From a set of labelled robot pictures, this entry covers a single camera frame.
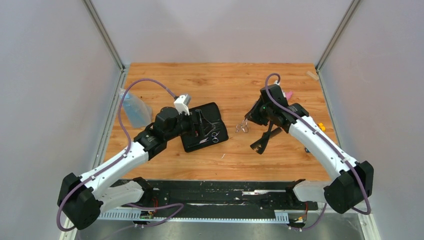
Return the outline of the black zippered tool case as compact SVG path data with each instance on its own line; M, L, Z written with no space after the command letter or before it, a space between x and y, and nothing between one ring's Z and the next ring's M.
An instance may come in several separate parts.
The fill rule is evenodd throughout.
M225 126L222 120L221 112L215 102L209 102L189 109L191 114L194 114L195 110L201 110L203 114L205 120L206 136L195 137L189 135L182 135L180 138L185 152L194 152L206 147L210 147L212 145L225 142L229 139L227 127ZM212 132L217 131L219 131L218 143L212 143L211 141L208 141L206 143L199 144L199 141L209 137Z

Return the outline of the silver scissors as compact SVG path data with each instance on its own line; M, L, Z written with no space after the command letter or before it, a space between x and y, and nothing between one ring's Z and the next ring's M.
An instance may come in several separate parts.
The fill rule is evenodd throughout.
M218 139L219 136L219 131L214 131L210 134L210 136L206 137L205 139L202 139L201 141L199 141L199 144L204 144L207 142L212 142L212 143L218 143L220 140Z
M247 118L244 118L244 120L241 123L239 123L235 126L235 132L236 133L243 132L245 134L247 134L249 132L248 119Z

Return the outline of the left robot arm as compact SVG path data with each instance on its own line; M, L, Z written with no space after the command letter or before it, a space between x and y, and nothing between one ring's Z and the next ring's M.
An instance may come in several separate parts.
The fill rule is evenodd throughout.
M58 228L63 232L83 230L100 214L116 207L132 203L149 206L153 193L143 178L135 178L121 186L112 185L164 151L172 139L180 137L187 153L207 147L203 140L221 126L221 120L220 110L214 102L193 107L188 112L163 107L154 121L114 157L81 175L71 172L62 179L57 200Z

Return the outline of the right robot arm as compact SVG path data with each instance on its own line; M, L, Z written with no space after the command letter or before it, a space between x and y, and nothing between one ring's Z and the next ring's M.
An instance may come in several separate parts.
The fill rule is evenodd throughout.
M262 154L270 138L286 132L297 139L324 167L330 181L295 181L285 195L286 204L298 209L305 202L328 204L344 214L372 195L374 168L368 161L359 162L335 144L298 103L288 104L281 87L272 84L260 90L260 97L245 115L248 121L268 126L268 131L251 144Z

